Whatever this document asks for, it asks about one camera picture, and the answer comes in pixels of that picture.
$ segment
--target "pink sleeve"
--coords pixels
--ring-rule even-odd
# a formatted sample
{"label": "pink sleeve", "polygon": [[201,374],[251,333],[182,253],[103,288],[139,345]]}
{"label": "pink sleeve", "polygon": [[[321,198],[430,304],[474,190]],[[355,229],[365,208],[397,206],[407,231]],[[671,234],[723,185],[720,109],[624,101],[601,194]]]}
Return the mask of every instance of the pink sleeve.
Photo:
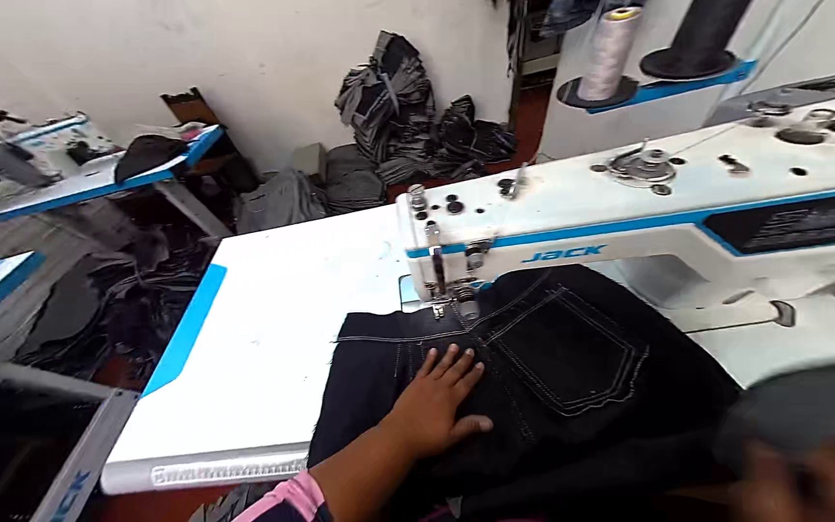
{"label": "pink sleeve", "polygon": [[266,493],[255,504],[243,511],[234,522],[253,522],[258,516],[283,502],[291,504],[306,522],[315,520],[318,508],[324,505],[321,488],[307,471],[282,482],[270,493]]}

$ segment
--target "red floor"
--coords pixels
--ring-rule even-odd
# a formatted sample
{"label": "red floor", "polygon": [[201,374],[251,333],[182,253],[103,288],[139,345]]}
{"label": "red floor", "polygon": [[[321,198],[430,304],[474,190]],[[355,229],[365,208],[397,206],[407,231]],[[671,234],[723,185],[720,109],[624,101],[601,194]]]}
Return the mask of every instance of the red floor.
{"label": "red floor", "polygon": [[[551,90],[552,87],[547,85],[520,91],[515,132],[518,137],[518,151],[509,161],[489,165],[489,172],[493,174],[504,172],[520,167],[524,161],[533,162],[540,146],[540,136],[543,135]],[[124,378],[123,368],[113,366],[110,370],[106,371],[107,375],[103,380],[115,382]],[[225,495],[233,488],[233,486],[225,486],[109,497],[102,504],[97,520],[98,522],[187,522],[199,506],[217,501],[218,497]]]}

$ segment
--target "hand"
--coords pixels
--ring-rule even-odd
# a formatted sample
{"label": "hand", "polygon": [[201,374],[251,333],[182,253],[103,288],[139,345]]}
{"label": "hand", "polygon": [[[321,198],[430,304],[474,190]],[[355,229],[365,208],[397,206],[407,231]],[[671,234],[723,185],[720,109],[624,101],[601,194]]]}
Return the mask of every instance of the hand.
{"label": "hand", "polygon": [[458,350],[457,345],[450,345],[434,366],[437,350],[431,348],[414,380],[378,425],[398,437],[415,459],[442,453],[473,433],[492,430],[492,420],[484,415],[455,421],[457,407],[484,371],[481,362],[472,366],[471,348],[454,364]]}
{"label": "hand", "polygon": [[773,450],[750,445],[747,451],[750,478],[744,482],[741,509],[750,522],[835,522],[835,443],[821,448],[808,462],[818,481],[819,499],[800,498],[788,464]]}

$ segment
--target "thread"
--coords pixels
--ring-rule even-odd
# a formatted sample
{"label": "thread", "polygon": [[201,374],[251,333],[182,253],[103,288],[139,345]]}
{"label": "thread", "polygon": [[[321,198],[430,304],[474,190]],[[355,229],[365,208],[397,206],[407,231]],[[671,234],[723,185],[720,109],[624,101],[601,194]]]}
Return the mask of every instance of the thread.
{"label": "thread", "polygon": [[641,19],[640,7],[620,7],[603,14],[592,37],[588,70],[579,84],[577,95],[586,101],[608,100],[617,92],[623,67],[636,40]]}
{"label": "thread", "polygon": [[694,0],[667,49],[649,53],[640,68],[664,80],[692,80],[719,74],[734,65],[726,50],[752,0]]}

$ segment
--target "white thread spool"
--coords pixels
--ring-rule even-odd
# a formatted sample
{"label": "white thread spool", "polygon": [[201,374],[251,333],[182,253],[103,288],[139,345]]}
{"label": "white thread spool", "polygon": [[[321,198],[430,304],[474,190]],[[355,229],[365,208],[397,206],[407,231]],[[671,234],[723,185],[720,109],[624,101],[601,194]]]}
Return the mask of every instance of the white thread spool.
{"label": "white thread spool", "polygon": [[620,7],[601,15],[592,37],[588,71],[576,94],[582,100],[608,100],[617,92],[623,66],[636,39],[641,7]]}

